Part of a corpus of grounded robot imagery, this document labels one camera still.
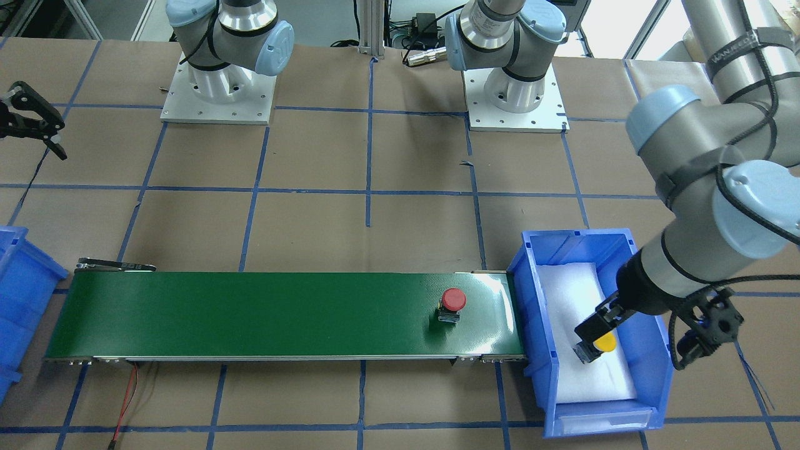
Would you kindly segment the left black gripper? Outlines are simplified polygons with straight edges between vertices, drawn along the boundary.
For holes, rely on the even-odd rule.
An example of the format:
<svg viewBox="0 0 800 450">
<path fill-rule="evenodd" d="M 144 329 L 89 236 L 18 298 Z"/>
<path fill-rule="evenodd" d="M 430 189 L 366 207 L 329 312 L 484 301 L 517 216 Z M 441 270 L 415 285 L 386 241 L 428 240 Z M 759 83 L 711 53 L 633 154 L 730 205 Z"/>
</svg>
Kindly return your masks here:
<svg viewBox="0 0 800 450">
<path fill-rule="evenodd" d="M 574 328 L 581 342 L 574 352 L 583 364 L 597 361 L 604 351 L 592 342 L 609 333 L 629 319 L 634 313 L 645 313 L 649 307 L 649 281 L 643 274 L 618 274 L 617 290 L 596 308 L 596 312 Z"/>
</svg>

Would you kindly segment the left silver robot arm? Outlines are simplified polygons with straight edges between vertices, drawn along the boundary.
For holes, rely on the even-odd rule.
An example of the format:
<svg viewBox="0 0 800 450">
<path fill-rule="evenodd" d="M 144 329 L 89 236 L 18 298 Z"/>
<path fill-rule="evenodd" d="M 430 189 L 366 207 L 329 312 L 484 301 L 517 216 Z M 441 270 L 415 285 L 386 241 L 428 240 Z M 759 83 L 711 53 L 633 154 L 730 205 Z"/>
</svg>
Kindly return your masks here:
<svg viewBox="0 0 800 450">
<path fill-rule="evenodd" d="M 686 1 L 720 104 L 688 86 L 643 97 L 626 120 L 672 223 L 616 274 L 617 290 L 575 327 L 589 364 L 635 313 L 670 313 L 669 355 L 682 370 L 738 340 L 732 284 L 752 262 L 798 244 L 798 62 L 794 37 L 765 1 Z"/>
</svg>

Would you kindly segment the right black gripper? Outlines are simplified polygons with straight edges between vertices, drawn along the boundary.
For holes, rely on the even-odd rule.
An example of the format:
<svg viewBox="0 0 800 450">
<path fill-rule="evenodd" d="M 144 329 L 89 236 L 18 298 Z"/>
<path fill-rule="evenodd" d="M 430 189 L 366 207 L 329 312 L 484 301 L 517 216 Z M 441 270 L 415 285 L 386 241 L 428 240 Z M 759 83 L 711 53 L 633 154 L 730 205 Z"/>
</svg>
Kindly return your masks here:
<svg viewBox="0 0 800 450">
<path fill-rule="evenodd" d="M 62 114 L 26 82 L 16 81 L 2 94 L 3 138 L 41 140 L 58 159 L 65 161 L 68 154 L 60 145 L 59 134 L 64 126 Z"/>
</svg>

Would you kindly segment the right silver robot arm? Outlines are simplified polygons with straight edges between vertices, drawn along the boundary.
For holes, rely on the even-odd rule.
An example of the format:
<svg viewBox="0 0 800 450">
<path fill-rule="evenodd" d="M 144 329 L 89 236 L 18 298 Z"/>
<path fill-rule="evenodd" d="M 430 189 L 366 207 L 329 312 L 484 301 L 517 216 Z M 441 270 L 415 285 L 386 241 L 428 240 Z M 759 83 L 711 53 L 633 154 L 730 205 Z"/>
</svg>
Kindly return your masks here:
<svg viewBox="0 0 800 450">
<path fill-rule="evenodd" d="M 161 118 L 168 123 L 266 124 L 275 79 L 294 49 L 273 1 L 169 1 L 182 48 Z"/>
</svg>

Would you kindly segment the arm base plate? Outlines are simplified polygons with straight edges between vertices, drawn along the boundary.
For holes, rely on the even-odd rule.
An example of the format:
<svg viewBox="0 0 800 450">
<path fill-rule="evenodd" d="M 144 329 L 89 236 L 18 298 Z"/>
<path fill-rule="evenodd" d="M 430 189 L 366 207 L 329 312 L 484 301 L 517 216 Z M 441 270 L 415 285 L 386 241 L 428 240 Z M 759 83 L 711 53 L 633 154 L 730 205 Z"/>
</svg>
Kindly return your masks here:
<svg viewBox="0 0 800 450">
<path fill-rule="evenodd" d="M 267 126 L 271 120 L 277 74 L 258 74 L 229 65 L 200 71 L 179 64 L 160 118 L 165 123 Z"/>
<path fill-rule="evenodd" d="M 468 69 L 462 76 L 472 131 L 560 133 L 571 128 L 552 66 L 534 82 L 512 79 L 502 68 Z"/>
</svg>

